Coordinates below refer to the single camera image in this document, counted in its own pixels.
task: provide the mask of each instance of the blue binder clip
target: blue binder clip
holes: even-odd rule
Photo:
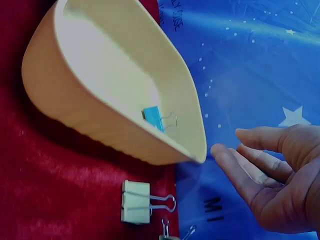
[[[155,128],[159,129],[163,133],[169,127],[177,127],[178,126],[178,120],[177,120],[176,114],[174,112],[171,112],[169,116],[161,117],[158,106],[152,106],[152,107],[147,107],[147,108],[143,109],[143,114],[144,114],[144,119],[148,123],[150,123]],[[172,115],[175,118],[175,126],[173,124],[170,124],[170,125],[164,127],[162,119],[168,119]]]

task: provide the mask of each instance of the beige plastic scoop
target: beige plastic scoop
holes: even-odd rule
[[[153,165],[204,162],[207,146],[190,72],[137,0],[58,0],[25,52],[25,90],[45,115]],[[165,133],[144,108],[174,112]]]

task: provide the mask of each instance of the finger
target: finger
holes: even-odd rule
[[[281,161],[261,150],[256,150],[240,144],[237,151],[269,177],[280,183],[285,184],[289,176],[293,173],[292,168],[287,162]]]
[[[268,177],[264,172],[257,168],[254,164],[248,161],[244,156],[234,149],[230,149],[232,154],[235,156],[237,163],[242,167],[242,169],[254,180],[257,184],[261,184],[266,188],[277,188],[282,187],[283,185]]]
[[[215,144],[211,148],[211,153],[216,163],[222,168],[236,191],[251,206],[253,199],[264,187],[255,181],[237,163],[232,152],[221,144]]]
[[[281,152],[282,137],[286,128],[257,127],[253,129],[236,129],[235,135],[247,147],[258,150]]]

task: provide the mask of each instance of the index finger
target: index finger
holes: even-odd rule
[[[235,135],[249,148],[281,153],[286,129],[260,126],[253,129],[236,129]]]
[[[264,187],[255,181],[241,168],[232,152],[221,144],[215,144],[211,153],[216,163],[227,175],[236,191],[251,206],[252,201]]]

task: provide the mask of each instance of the binder clip wire handle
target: binder clip wire handle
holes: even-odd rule
[[[135,192],[131,192],[131,191],[127,191],[126,193],[131,194],[131,195],[135,195],[135,196],[144,197],[144,198],[150,198],[152,200],[163,201],[163,202],[167,201],[168,199],[172,199],[172,201],[173,201],[173,208],[169,208],[167,205],[152,205],[152,204],[150,204],[149,207],[128,207],[128,209],[149,208],[151,210],[151,214],[152,214],[153,209],[166,209],[169,213],[173,213],[176,210],[177,202],[176,202],[176,198],[172,194],[169,194],[166,197],[161,197],[161,196],[143,195],[143,194],[139,194],[139,193],[135,193]]]
[[[152,196],[150,195],[150,199],[153,199],[153,200],[158,200],[158,201],[167,201],[168,199],[172,199],[173,201],[173,208],[169,208],[167,205],[150,205],[150,207],[152,209],[166,209],[169,213],[173,213],[176,209],[176,199],[175,197],[172,195],[172,194],[169,194],[168,196],[166,197],[161,197],[161,196]]]
[[[176,113],[174,111],[172,111],[169,116],[163,116],[161,119],[169,119],[172,115],[174,116],[174,119],[175,119],[175,125],[169,124],[164,129],[167,129],[167,128],[170,128],[170,127],[178,127],[178,118],[177,118],[177,115],[176,115]]]

